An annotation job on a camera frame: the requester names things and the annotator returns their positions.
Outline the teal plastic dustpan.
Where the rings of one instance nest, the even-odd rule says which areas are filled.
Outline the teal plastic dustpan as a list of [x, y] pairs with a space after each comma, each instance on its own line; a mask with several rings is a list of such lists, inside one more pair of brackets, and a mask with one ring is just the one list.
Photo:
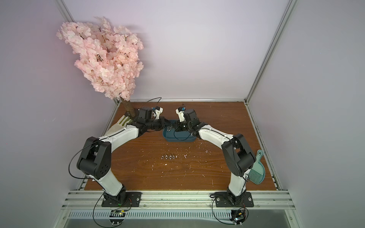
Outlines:
[[265, 167], [261, 162], [261, 158], [264, 156], [264, 152], [262, 150], [258, 150], [256, 153], [256, 161], [251, 168], [249, 173], [249, 179], [256, 185], [261, 184], [265, 179]]

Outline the small circuit board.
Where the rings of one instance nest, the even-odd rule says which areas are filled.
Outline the small circuit board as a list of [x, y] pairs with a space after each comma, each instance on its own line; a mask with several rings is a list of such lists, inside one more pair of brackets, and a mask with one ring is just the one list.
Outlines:
[[109, 214], [109, 221], [112, 227], [116, 227], [122, 224], [125, 220], [126, 212], [123, 210], [111, 210]]
[[230, 221], [234, 225], [242, 225], [242, 223], [245, 222], [247, 217], [248, 217], [248, 213], [246, 212], [245, 208], [241, 208], [238, 210], [231, 210]]

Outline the white green work glove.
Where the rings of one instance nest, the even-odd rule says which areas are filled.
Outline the white green work glove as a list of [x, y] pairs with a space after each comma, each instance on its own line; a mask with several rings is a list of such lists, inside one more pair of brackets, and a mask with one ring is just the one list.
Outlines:
[[128, 124], [131, 124], [133, 119], [129, 116], [123, 115], [114, 125], [110, 127], [108, 130], [109, 133], [119, 131], [126, 127]]

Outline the aluminium front rail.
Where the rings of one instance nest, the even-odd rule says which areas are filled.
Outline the aluminium front rail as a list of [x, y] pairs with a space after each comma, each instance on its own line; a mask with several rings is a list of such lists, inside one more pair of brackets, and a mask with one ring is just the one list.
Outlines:
[[[128, 191], [126, 203], [111, 203], [104, 200], [102, 191], [70, 191], [62, 209], [97, 210], [132, 207], [139, 210], [156, 209], [208, 209], [219, 206], [221, 209], [232, 208], [229, 201], [221, 196], [225, 192], [217, 191]], [[249, 209], [294, 210], [295, 206], [288, 191], [249, 191], [246, 192], [242, 205]]]

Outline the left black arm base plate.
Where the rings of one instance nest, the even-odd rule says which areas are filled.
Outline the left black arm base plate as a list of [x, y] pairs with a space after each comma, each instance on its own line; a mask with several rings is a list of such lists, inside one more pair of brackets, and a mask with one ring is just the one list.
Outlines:
[[141, 192], [120, 192], [117, 196], [103, 193], [102, 207], [139, 207]]

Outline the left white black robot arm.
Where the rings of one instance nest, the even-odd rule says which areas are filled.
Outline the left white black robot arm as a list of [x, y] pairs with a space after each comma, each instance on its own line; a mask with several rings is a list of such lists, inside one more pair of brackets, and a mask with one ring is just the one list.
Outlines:
[[88, 138], [77, 162], [77, 168], [95, 180], [109, 198], [125, 196], [124, 185], [111, 170], [112, 152], [148, 131], [162, 130], [167, 123], [161, 116], [163, 108], [159, 106], [142, 107], [135, 112], [135, 117], [124, 114], [104, 136]]

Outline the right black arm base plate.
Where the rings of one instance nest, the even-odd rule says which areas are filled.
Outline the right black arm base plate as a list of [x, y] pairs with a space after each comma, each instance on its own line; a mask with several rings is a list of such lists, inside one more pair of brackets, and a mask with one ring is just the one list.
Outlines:
[[215, 200], [217, 208], [237, 207], [253, 208], [254, 202], [250, 192], [244, 192], [240, 196], [234, 196], [228, 192], [215, 192], [210, 195]]

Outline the left small circuit board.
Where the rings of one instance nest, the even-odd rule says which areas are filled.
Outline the left small circuit board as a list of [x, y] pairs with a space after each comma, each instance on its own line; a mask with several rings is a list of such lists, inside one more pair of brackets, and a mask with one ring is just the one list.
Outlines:
[[125, 220], [126, 212], [123, 210], [111, 210], [109, 214], [109, 221], [112, 227], [116, 227], [122, 224]]

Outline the right small circuit board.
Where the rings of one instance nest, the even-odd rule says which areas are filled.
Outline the right small circuit board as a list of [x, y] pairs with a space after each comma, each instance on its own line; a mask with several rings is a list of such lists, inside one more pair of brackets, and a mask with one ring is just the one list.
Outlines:
[[245, 222], [247, 217], [248, 217], [248, 213], [246, 212], [245, 208], [241, 208], [238, 210], [231, 210], [230, 221], [234, 225], [242, 225], [242, 223]]

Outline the pink artificial blossom tree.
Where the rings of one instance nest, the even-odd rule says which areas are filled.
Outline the pink artificial blossom tree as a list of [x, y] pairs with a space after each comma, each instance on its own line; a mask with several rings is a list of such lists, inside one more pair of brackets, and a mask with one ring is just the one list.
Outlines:
[[136, 78], [144, 68], [138, 52], [144, 48], [141, 39], [125, 26], [111, 26], [105, 17], [98, 23], [65, 22], [56, 33], [79, 55], [75, 66], [95, 91], [132, 107], [130, 98]]

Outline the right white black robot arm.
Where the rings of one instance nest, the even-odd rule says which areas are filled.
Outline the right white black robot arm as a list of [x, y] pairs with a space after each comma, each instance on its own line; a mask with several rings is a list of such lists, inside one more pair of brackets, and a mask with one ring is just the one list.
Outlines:
[[193, 109], [176, 109], [179, 121], [177, 131], [187, 131], [191, 135], [208, 141], [222, 150], [226, 165], [231, 172], [228, 194], [233, 198], [241, 197], [246, 191], [249, 173], [256, 157], [242, 134], [232, 135], [201, 122]]

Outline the teal plastic storage box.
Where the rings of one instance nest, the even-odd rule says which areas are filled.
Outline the teal plastic storage box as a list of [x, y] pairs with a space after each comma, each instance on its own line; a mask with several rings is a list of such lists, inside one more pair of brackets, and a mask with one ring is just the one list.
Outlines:
[[163, 137], [167, 142], [194, 142], [196, 136], [188, 131], [176, 131], [178, 120], [171, 120], [171, 125], [163, 129]]

